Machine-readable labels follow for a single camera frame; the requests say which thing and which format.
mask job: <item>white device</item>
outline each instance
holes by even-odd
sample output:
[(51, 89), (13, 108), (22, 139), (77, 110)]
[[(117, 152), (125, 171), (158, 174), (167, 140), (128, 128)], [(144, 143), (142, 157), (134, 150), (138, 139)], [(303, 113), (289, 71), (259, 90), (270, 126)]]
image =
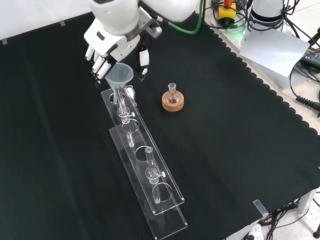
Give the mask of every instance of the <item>white device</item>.
[(275, 26), (279, 28), (282, 23), (283, 7), (283, 0), (254, 0), (252, 7), (248, 9), (249, 29), (245, 31), (241, 45), (247, 41), (251, 31), (255, 31), (253, 28), (259, 30), (268, 30)]
[[(195, 10), (200, 0), (142, 0), (152, 10), (172, 22), (182, 22)], [(95, 20), (84, 34), (89, 47), (85, 58), (93, 60), (92, 74), (100, 83), (116, 62), (122, 61), (139, 44), (146, 31), (153, 38), (161, 26), (141, 6), (139, 0), (89, 0)], [(143, 46), (138, 53), (141, 74), (148, 71), (149, 52)]]
[(254, 236), (254, 240), (264, 240), (264, 235), (262, 233), (261, 225), (256, 224), (250, 230), (249, 235)]

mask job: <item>robotic arm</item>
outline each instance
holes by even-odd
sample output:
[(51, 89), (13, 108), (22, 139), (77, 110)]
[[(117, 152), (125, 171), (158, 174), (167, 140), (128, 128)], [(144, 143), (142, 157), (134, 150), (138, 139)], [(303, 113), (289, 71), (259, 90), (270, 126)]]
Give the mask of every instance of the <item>robotic arm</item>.
[[(89, 47), (85, 54), (88, 61), (93, 60), (94, 79), (106, 76), (116, 62), (122, 61), (140, 42), (140, 34), (148, 32), (157, 38), (162, 29), (157, 21), (141, 6), (139, 0), (89, 0), (95, 20), (84, 34)], [(142, 0), (159, 15), (173, 22), (187, 19), (200, 0)], [(140, 49), (139, 66), (141, 73), (148, 71), (149, 52)]]

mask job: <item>power strip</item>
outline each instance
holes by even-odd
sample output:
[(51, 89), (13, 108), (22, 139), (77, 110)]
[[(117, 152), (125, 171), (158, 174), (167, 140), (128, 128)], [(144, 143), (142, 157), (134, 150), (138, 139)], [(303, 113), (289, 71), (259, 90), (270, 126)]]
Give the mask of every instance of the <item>power strip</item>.
[(262, 234), (262, 229), (260, 224), (256, 224), (249, 232), (249, 236), (254, 236), (254, 240), (264, 240), (264, 235)]

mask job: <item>green cable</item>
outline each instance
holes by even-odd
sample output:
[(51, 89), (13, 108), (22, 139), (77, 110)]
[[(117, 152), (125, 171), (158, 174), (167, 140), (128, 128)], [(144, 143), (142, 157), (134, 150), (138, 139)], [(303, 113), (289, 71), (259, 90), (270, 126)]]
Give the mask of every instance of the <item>green cable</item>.
[(185, 34), (195, 35), (195, 34), (199, 33), (201, 25), (202, 25), (201, 22), (202, 22), (203, 4), (204, 4), (204, 0), (201, 0), (200, 9), (199, 9), (199, 19), (198, 19), (198, 24), (196, 25), (195, 30), (193, 30), (193, 31), (185, 30), (177, 25), (174, 25), (172, 22), (169, 22), (168, 25), (177, 29), (180, 32), (185, 33)]

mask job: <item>black cable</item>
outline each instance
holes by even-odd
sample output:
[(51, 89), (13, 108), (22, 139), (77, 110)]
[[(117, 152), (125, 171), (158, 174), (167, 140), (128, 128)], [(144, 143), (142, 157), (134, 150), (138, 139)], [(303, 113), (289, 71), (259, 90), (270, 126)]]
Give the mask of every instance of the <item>black cable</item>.
[(261, 226), (270, 226), (270, 229), (269, 229), (269, 231), (266, 235), (266, 238), (265, 238), (266, 240), (273, 239), (273, 233), (274, 233), (275, 229), (277, 228), (279, 221), (286, 215), (286, 213), (289, 210), (295, 209), (299, 206), (300, 199), (301, 198), (299, 198), (297, 201), (293, 201), (289, 204), (286, 204), (281, 209), (273, 211), (266, 218), (264, 218), (263, 220), (260, 220), (258, 222), (258, 224), (260, 224)]
[(199, 29), (199, 33), (202, 31), (202, 29), (204, 28), (205, 26), (205, 11), (206, 11), (206, 0), (203, 0), (203, 3), (202, 3), (202, 18), (201, 18), (201, 27)]
[(313, 201), (320, 207), (320, 204), (315, 199), (313, 199)]
[(247, 4), (246, 4), (246, 9), (249, 9), (252, 5), (254, 0), (248, 0)]
[(279, 229), (279, 228), (282, 228), (282, 227), (286, 227), (286, 226), (289, 226), (289, 225), (291, 225), (291, 224), (294, 224), (294, 223), (296, 223), (296, 222), (298, 222), (300, 219), (302, 219), (305, 215), (307, 215), (307, 213), (309, 212), (309, 209), (306, 211), (306, 213), (303, 215), (303, 216), (301, 216), (301, 217), (299, 217), (297, 220), (295, 220), (294, 222), (291, 222), (291, 223), (289, 223), (289, 224), (286, 224), (286, 225), (282, 225), (282, 226), (277, 226), (275, 229)]
[(312, 78), (313, 76), (308, 75), (299, 65), (296, 66), (308, 79), (311, 79), (312, 81), (315, 81), (317, 83), (320, 83), (319, 79), (314, 76), (315, 78)]
[(314, 79), (315, 79), (316, 82), (320, 83), (319, 78), (317, 78), (317, 77), (311, 72), (310, 68), (307, 68), (306, 70), (308, 71), (308, 73), (309, 73), (312, 77), (314, 77)]
[(295, 26), (293, 26), (291, 22), (287, 22), (287, 23), (289, 24), (290, 28), (293, 30), (294, 35), (295, 35), (298, 39), (300, 39), (300, 36), (299, 36), (299, 34), (298, 34)]
[(292, 14), (294, 14), (294, 12), (295, 12), (295, 10), (296, 10), (296, 6), (298, 5), (299, 2), (300, 2), (300, 0), (294, 0), (294, 5), (293, 5), (293, 7), (289, 8), (288, 10), (286, 10), (285, 13), (286, 13), (287, 15), (292, 15)]
[(290, 19), (288, 19), (286, 16), (285, 16), (285, 20), (288, 22), (288, 23), (291, 23), (293, 26), (295, 26), (300, 32), (302, 32), (304, 35), (306, 35), (310, 40), (312, 40), (312, 42), (314, 44), (317, 44), (320, 48), (320, 44), (317, 43), (315, 40), (312, 39), (312, 37), (310, 37), (307, 33), (305, 33), (303, 30), (301, 30), (301, 28), (299, 28), (296, 24), (294, 24)]
[[(303, 56), (302, 58), (306, 58), (306, 57), (308, 57), (308, 56), (310, 56), (310, 55), (312, 55), (312, 54), (315, 54), (315, 53), (317, 53), (317, 52), (316, 52), (316, 51), (315, 51), (315, 52), (311, 52), (311, 53)], [(290, 89), (291, 89), (292, 93), (295, 95), (295, 100), (296, 100), (296, 101), (298, 101), (298, 102), (300, 102), (300, 103), (302, 103), (302, 104), (304, 104), (304, 105), (306, 105), (306, 106), (308, 106), (308, 107), (310, 107), (310, 108), (313, 108), (314, 110), (320, 112), (320, 102), (311, 101), (311, 100), (309, 100), (309, 99), (307, 99), (307, 98), (304, 98), (304, 97), (301, 97), (301, 96), (297, 95), (297, 94), (295, 93), (293, 87), (292, 87), (292, 80), (291, 80), (291, 78), (292, 78), (292, 73), (293, 73), (295, 67), (298, 65), (298, 63), (301, 61), (302, 58), (300, 58), (300, 60), (296, 62), (296, 64), (293, 66), (293, 68), (292, 68), (292, 70), (291, 70), (291, 72), (290, 72), (290, 75), (289, 75)]]

